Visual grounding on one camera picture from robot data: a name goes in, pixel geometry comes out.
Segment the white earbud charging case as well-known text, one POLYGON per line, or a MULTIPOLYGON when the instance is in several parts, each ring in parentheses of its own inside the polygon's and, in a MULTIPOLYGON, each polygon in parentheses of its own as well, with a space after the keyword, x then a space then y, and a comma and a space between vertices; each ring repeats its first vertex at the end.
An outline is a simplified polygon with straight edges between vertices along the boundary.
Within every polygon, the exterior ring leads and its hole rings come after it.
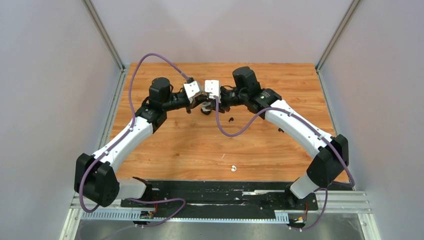
POLYGON ((210 113, 212 110, 211 110, 211 103, 210 102, 203 102, 202 104, 201 104, 201 110, 203 111, 203 112, 205 112, 205 113, 210 113))

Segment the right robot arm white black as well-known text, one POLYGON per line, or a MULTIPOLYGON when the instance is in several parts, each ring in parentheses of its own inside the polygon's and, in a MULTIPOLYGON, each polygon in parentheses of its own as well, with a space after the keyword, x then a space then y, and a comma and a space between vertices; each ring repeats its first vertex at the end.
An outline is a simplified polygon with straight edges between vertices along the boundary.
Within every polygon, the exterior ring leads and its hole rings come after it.
POLYGON ((321 130, 298 114, 274 90, 262 88, 250 67, 239 67, 233 71, 232 76, 235 86, 230 89, 222 86, 218 80, 204 82, 209 109, 219 114, 229 111, 232 106, 244 105, 255 118, 262 118, 278 126, 312 157, 306 173, 288 188, 285 201, 290 208, 301 207, 310 193, 327 188, 342 172, 348 176, 346 186, 354 186, 355 182, 348 170, 349 142, 345 136, 333 136, 321 130))

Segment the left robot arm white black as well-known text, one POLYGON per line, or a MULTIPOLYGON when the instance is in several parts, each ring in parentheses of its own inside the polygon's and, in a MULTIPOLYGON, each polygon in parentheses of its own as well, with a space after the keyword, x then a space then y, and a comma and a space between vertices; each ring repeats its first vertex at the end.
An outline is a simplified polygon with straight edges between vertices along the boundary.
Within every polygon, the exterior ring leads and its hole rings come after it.
POLYGON ((148 97, 127 126, 102 148, 77 158, 75 192, 101 207, 108 207, 116 199, 129 198, 142 207, 149 206, 153 193, 147 189, 147 182, 139 177, 118 179, 116 172, 130 153, 161 127, 168 111, 182 108, 190 111, 202 101, 201 84, 193 78, 179 92, 173 92, 167 78, 154 79, 148 97))

